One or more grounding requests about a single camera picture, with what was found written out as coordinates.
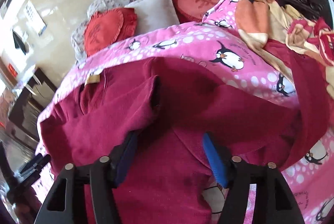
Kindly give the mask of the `dark red fleece garment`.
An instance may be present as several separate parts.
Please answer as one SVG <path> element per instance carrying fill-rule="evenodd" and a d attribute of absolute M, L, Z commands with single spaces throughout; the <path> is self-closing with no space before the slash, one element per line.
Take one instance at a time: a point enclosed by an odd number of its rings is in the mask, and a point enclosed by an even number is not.
<path fill-rule="evenodd" d="M 329 97 L 312 59 L 290 53 L 298 97 L 281 106 L 225 84 L 201 65 L 146 58 L 103 70 L 54 105 L 40 124 L 55 174 L 107 155 L 138 131 L 138 147 L 114 198 L 123 223 L 209 223 L 201 193 L 212 175 L 202 140 L 252 164 L 297 162 L 327 131 Z"/>

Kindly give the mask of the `large red heart pillow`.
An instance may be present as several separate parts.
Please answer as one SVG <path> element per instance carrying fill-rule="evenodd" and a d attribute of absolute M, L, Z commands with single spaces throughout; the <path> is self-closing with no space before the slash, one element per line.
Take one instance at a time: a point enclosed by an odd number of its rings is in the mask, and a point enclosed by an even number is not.
<path fill-rule="evenodd" d="M 88 57 L 98 51 L 134 36 L 137 27 L 134 8 L 114 8 L 96 12 L 84 31 L 84 48 Z"/>

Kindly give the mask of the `dark wooden desk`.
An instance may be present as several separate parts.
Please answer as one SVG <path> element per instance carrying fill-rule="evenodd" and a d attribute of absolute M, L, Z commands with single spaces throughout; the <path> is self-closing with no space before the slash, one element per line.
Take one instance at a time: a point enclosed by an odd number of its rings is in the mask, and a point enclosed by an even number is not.
<path fill-rule="evenodd" d="M 36 65 L 27 69 L 21 80 L 13 88 L 14 102 L 9 107 L 5 133 L 23 147 L 34 151 L 40 140 L 37 132 L 37 119 L 45 109 L 38 98 L 46 99 L 38 87 L 46 85 L 52 92 L 57 87 Z"/>

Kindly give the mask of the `eye chart wall poster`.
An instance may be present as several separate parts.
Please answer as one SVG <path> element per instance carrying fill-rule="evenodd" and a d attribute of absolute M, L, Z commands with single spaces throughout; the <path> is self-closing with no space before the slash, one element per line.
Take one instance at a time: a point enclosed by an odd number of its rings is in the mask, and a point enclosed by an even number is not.
<path fill-rule="evenodd" d="M 25 15 L 29 23 L 29 27 L 38 35 L 41 36 L 47 25 L 39 15 L 33 3 L 28 0 L 25 5 Z"/>

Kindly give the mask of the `pink penguin blanket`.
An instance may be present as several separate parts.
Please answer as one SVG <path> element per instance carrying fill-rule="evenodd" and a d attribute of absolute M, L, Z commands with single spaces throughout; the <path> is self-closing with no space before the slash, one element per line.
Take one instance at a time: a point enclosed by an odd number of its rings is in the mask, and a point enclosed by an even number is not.
<path fill-rule="evenodd" d="M 103 70 L 156 57 L 174 57 L 214 72 L 225 84 L 276 105 L 296 107 L 294 83 L 249 49 L 235 22 L 238 0 L 220 0 L 201 22 L 187 22 L 118 41 L 87 57 L 70 70 L 52 102 L 39 118 L 50 116 L 54 105 L 82 84 L 99 81 Z M 289 61 L 290 53 L 269 43 Z M 333 208 L 333 132 L 325 134 L 294 164 L 284 169 L 306 223 L 325 223 Z"/>

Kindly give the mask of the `black cloth hanging on wall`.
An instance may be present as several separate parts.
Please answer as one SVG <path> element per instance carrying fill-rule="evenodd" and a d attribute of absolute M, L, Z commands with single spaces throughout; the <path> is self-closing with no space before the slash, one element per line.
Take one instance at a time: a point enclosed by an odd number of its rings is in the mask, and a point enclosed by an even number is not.
<path fill-rule="evenodd" d="M 23 52 L 23 54 L 26 55 L 27 50 L 26 50 L 25 44 L 23 43 L 21 37 L 15 31 L 12 31 L 12 32 L 13 32 L 13 40 L 14 40 L 15 48 L 20 49 Z"/>

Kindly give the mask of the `white square pillow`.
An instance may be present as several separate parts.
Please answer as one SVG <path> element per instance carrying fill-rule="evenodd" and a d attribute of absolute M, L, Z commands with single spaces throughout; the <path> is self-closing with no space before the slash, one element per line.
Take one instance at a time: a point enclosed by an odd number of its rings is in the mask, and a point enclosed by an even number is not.
<path fill-rule="evenodd" d="M 180 24 L 172 0 L 136 0 L 125 8 L 137 15 L 135 36 Z"/>

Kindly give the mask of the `orange red floral quilt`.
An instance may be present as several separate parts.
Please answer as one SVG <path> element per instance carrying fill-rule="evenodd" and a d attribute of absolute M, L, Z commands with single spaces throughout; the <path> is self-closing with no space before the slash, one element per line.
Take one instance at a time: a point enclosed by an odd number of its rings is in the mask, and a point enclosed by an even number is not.
<path fill-rule="evenodd" d="M 333 29 L 324 19 L 310 21 L 291 5 L 280 6 L 276 0 L 238 0 L 234 16 L 238 33 L 249 49 L 282 77 L 294 83 L 290 62 L 270 47 L 270 41 L 284 52 L 305 55 L 323 66 L 327 93 L 333 95 Z"/>

